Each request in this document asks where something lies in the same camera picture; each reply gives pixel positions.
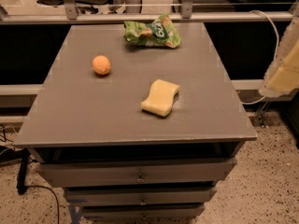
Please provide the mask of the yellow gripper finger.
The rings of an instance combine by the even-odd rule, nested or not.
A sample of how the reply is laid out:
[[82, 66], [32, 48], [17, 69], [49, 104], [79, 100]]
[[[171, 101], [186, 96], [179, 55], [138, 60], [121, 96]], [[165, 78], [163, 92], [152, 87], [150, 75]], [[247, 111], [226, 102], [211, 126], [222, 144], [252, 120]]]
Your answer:
[[261, 96], [277, 98], [299, 88], [299, 18], [294, 17], [278, 45], [277, 55], [264, 74]]

